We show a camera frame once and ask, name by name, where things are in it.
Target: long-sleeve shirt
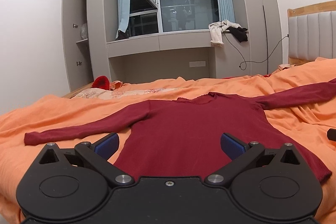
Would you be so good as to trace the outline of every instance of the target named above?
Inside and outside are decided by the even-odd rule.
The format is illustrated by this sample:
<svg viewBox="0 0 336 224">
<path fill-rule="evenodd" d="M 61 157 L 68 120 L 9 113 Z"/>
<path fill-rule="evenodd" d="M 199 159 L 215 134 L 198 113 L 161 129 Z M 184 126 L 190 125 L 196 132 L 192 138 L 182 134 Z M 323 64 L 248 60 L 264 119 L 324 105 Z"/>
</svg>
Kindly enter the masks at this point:
<svg viewBox="0 0 336 224">
<path fill-rule="evenodd" d="M 328 168 L 308 149 L 275 129 L 264 110 L 324 102 L 335 95 L 333 79 L 254 98 L 210 92 L 192 100 L 147 100 L 81 126 L 26 133 L 25 144 L 85 138 L 131 127 L 132 133 L 114 163 L 116 167 L 135 179 L 204 178 L 231 161 L 220 145 L 221 135 L 230 133 L 245 143 L 258 141 L 266 148 L 293 143 L 322 181 L 331 174 Z"/>
</svg>

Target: orange bedsheet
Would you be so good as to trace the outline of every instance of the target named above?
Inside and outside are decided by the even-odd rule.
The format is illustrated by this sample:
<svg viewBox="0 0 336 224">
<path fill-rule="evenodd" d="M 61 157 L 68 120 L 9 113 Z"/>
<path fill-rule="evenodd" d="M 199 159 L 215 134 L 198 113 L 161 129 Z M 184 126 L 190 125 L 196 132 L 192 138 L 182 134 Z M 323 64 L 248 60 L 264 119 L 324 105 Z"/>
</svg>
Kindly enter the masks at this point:
<svg viewBox="0 0 336 224">
<path fill-rule="evenodd" d="M 0 116 L 0 214 L 10 223 L 19 223 L 22 220 L 15 198 L 16 187 L 43 147 L 43 145 L 24 146 L 23 138 L 26 132 L 41 132 L 52 128 L 92 122 L 129 104 L 147 99 L 175 100 L 178 97 L 192 99 L 210 91 L 254 97 L 334 78 L 336 78 L 336 59 L 331 59 L 280 71 L 269 78 L 244 76 L 228 80 L 201 79 L 197 81 L 185 81 L 178 78 L 158 80 L 147 84 L 125 84 L 119 91 L 155 88 L 182 89 L 125 96 L 119 99 L 65 99 L 52 95 L 45 96 L 31 106 Z M 336 148 L 326 135 L 330 127 L 336 128 L 336 98 L 325 103 L 268 110 L 265 113 L 268 121 L 275 128 L 315 153 L 332 172 L 336 172 Z M 90 136 L 84 140 L 95 142 L 104 135 Z M 111 163 L 118 157 L 129 135 L 130 130 L 119 133 L 120 148 L 109 160 Z M 68 148 L 78 142 L 80 142 L 79 139 L 61 141 L 58 145 L 61 148 Z M 316 218 L 322 224 L 334 224 L 336 223 L 336 176 L 334 174 L 323 185 L 323 194 L 322 204 Z"/>
</svg>

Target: headboard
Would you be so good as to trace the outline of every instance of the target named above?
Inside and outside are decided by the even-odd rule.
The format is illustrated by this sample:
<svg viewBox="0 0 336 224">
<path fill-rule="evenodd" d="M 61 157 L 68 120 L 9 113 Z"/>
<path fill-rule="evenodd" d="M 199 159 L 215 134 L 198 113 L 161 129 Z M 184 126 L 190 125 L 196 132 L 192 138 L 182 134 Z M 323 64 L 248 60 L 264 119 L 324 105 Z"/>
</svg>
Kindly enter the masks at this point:
<svg viewBox="0 0 336 224">
<path fill-rule="evenodd" d="M 336 58 L 336 0 L 288 9 L 288 62 Z"/>
</svg>

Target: black cloth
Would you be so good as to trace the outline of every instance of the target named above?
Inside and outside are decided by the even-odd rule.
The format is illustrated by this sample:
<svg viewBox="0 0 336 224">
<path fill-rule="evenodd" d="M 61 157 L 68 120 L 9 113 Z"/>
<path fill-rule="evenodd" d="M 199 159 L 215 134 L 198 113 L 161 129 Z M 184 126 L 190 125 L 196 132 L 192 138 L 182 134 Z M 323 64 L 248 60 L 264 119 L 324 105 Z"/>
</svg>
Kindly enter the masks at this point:
<svg viewBox="0 0 336 224">
<path fill-rule="evenodd" d="M 246 28 L 234 28 L 234 27 L 228 27 L 228 30 L 230 31 L 230 33 L 232 33 L 232 35 L 239 41 L 239 42 L 243 42 L 243 41 L 247 41 L 247 34 Z"/>
</svg>

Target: metal screw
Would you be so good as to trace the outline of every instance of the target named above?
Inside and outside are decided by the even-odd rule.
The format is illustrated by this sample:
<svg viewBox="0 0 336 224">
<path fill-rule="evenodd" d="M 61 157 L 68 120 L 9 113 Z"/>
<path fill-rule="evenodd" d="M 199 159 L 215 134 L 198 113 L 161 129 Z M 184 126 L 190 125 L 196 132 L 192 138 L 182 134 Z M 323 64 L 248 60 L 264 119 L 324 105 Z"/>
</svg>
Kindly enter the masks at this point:
<svg viewBox="0 0 336 224">
<path fill-rule="evenodd" d="M 173 186 L 175 183 L 173 181 L 166 181 L 167 186 Z"/>
<path fill-rule="evenodd" d="M 132 180 L 132 177 L 129 175 L 118 175 L 115 177 L 115 181 L 118 183 L 129 183 Z"/>
<path fill-rule="evenodd" d="M 208 181 L 212 183 L 219 183 L 219 182 L 222 182 L 223 180 L 224 180 L 224 177 L 218 174 L 212 174 L 208 176 Z"/>
</svg>

